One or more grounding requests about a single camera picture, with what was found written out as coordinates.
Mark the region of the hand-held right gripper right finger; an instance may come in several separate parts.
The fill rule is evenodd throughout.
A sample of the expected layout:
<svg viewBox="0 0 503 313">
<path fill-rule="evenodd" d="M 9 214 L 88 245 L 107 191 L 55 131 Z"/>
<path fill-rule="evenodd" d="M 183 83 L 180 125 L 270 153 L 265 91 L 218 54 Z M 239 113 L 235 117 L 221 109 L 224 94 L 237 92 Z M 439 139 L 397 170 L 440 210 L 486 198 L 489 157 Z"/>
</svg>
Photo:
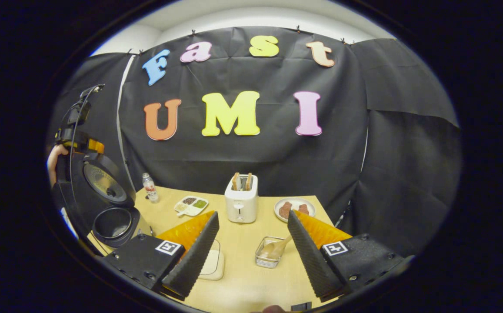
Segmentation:
<svg viewBox="0 0 503 313">
<path fill-rule="evenodd" d="M 364 293 L 408 268 L 408 258 L 364 233 L 351 236 L 303 212 L 288 217 L 291 234 L 321 302 Z"/>
</svg>

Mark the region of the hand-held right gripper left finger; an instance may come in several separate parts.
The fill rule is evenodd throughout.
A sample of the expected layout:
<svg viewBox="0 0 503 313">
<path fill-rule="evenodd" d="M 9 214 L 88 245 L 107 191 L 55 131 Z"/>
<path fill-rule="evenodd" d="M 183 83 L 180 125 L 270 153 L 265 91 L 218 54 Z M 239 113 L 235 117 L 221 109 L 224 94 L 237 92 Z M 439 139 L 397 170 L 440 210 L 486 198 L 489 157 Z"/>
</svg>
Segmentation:
<svg viewBox="0 0 503 313">
<path fill-rule="evenodd" d="M 106 257 L 114 271 L 184 301 L 207 260 L 220 224 L 218 213 L 198 215 L 158 236 L 138 234 Z"/>
</svg>

